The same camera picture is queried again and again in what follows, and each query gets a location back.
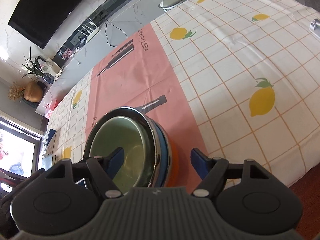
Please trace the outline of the blue bowl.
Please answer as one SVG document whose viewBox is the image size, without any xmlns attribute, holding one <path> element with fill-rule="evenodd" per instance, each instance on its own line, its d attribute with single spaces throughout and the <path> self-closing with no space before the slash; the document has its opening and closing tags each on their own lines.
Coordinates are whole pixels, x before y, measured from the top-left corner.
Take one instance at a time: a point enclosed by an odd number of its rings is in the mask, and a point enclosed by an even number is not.
<svg viewBox="0 0 320 240">
<path fill-rule="evenodd" d="M 152 174 L 152 180 L 149 187 L 166 187 L 169 185 L 170 174 L 172 169 L 172 150 L 169 137 L 163 127 L 149 119 L 153 128 L 155 143 L 155 166 Z"/>
</svg>

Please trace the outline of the lemon checkered tablecloth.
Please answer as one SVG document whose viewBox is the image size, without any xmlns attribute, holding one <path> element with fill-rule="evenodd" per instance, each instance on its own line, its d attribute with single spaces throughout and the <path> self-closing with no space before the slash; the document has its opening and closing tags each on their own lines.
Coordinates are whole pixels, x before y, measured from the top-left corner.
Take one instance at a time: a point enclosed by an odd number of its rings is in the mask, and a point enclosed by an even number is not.
<svg viewBox="0 0 320 240">
<path fill-rule="evenodd" d="M 316 10 L 294 0 L 188 0 L 147 22 L 205 111 L 205 154 L 232 163 L 254 159 L 287 186 L 318 165 L 315 19 Z M 90 73 L 49 119 L 58 158 L 84 154 Z"/>
</svg>

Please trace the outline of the golden round vase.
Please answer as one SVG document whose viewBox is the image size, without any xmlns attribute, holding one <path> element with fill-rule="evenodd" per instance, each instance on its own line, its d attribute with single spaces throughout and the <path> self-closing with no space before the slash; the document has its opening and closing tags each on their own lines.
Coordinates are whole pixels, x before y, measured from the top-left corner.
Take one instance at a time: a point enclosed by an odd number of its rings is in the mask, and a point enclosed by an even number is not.
<svg viewBox="0 0 320 240">
<path fill-rule="evenodd" d="M 30 81 L 23 90 L 23 96 L 27 101 L 38 103 L 43 97 L 43 90 L 35 81 Z"/>
</svg>

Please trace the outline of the red box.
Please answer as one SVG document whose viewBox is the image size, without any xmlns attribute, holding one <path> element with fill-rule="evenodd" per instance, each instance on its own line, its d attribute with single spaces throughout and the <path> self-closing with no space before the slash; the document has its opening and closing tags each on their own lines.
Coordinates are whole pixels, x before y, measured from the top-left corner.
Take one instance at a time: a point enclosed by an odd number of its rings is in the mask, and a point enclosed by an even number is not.
<svg viewBox="0 0 320 240">
<path fill-rule="evenodd" d="M 50 103 L 47 103 L 45 106 L 45 113 L 44 113 L 44 117 L 49 119 L 54 111 L 54 109 L 57 106 L 57 100 L 53 99 Z"/>
</svg>

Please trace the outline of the stainless steel bowl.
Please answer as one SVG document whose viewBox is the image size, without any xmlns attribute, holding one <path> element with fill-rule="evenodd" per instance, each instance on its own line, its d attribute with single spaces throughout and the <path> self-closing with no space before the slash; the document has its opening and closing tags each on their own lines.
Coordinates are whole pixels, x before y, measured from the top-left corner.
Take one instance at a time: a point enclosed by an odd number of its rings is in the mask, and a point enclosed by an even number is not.
<svg viewBox="0 0 320 240">
<path fill-rule="evenodd" d="M 154 166 L 155 166 L 155 155 L 156 155 L 155 143 L 154 143 L 154 135 L 152 132 L 153 128 L 149 123 L 150 120 L 144 113 L 132 107 L 119 107 L 119 108 L 113 109 L 100 118 L 100 120 L 95 124 L 95 126 L 92 128 L 91 132 L 89 133 L 89 136 L 85 144 L 84 157 L 92 157 L 89 155 L 89 150 L 93 142 L 93 138 L 96 135 L 99 128 L 101 128 L 101 126 L 103 126 L 103 124 L 108 120 L 118 116 L 124 116 L 124 117 L 130 118 L 133 121 L 142 125 L 142 127 L 145 129 L 148 135 L 148 142 L 152 145 L 151 152 L 152 152 L 152 156 L 154 157 Z"/>
</svg>

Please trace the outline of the potted green plant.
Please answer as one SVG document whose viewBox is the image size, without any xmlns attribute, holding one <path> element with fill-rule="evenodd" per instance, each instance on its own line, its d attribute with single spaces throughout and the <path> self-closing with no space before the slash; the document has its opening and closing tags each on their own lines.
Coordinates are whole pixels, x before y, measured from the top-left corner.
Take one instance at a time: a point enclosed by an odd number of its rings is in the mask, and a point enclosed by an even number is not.
<svg viewBox="0 0 320 240">
<path fill-rule="evenodd" d="M 40 64 L 39 64 L 39 59 L 35 58 L 34 60 L 31 59 L 31 48 L 29 49 L 29 58 L 26 59 L 24 56 L 24 60 L 25 60 L 25 64 L 22 64 L 22 66 L 28 70 L 28 72 L 26 74 L 23 75 L 23 77 L 27 76 L 27 75 L 35 75 L 35 76 L 39 76 L 42 77 L 44 82 L 52 85 L 54 83 L 54 77 L 52 76 L 52 74 L 49 73 L 45 73 Z"/>
</svg>

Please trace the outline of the pink restaurant table runner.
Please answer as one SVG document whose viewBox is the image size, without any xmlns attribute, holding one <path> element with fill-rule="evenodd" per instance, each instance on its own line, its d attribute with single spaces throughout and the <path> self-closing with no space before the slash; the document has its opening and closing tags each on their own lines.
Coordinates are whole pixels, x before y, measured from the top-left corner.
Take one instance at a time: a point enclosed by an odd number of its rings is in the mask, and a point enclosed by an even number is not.
<svg viewBox="0 0 320 240">
<path fill-rule="evenodd" d="M 85 134 L 108 111 L 120 106 L 142 107 L 160 96 L 161 105 L 147 116 L 160 124 L 173 144 L 171 186 L 195 189 L 200 177 L 190 162 L 192 148 L 206 151 L 199 126 L 207 122 L 186 71 L 171 64 L 151 24 L 131 35 L 90 73 Z"/>
</svg>

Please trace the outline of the green ceramic bowl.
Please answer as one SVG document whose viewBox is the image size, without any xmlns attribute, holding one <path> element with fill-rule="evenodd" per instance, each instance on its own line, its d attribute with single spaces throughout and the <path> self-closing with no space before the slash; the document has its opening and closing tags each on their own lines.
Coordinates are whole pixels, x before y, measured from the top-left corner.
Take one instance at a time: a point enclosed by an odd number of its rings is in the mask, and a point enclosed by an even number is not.
<svg viewBox="0 0 320 240">
<path fill-rule="evenodd" d="M 117 148 L 124 152 L 110 168 L 112 180 L 122 193 L 134 186 L 148 186 L 153 173 L 154 157 L 148 135 L 139 123 L 124 116 L 114 117 L 101 126 L 90 146 L 90 156 L 107 157 Z"/>
</svg>

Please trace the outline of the orange bowl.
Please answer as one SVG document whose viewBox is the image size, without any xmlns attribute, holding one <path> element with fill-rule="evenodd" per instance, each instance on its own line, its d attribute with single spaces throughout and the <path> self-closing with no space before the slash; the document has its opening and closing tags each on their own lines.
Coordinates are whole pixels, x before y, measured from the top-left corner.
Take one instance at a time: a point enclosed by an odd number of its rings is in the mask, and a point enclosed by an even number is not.
<svg viewBox="0 0 320 240">
<path fill-rule="evenodd" d="M 169 139 L 169 142 L 171 148 L 170 170 L 167 175 L 165 186 L 174 187 L 177 186 L 177 181 L 179 177 L 179 153 L 174 141 L 172 139 Z"/>
</svg>

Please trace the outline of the black television screen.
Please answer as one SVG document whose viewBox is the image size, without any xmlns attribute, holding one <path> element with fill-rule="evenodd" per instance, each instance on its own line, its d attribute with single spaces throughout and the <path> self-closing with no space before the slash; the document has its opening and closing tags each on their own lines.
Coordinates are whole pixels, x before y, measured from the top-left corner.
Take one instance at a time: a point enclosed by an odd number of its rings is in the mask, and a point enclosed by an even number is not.
<svg viewBox="0 0 320 240">
<path fill-rule="evenodd" d="M 19 0 L 8 25 L 43 49 L 81 1 Z"/>
</svg>

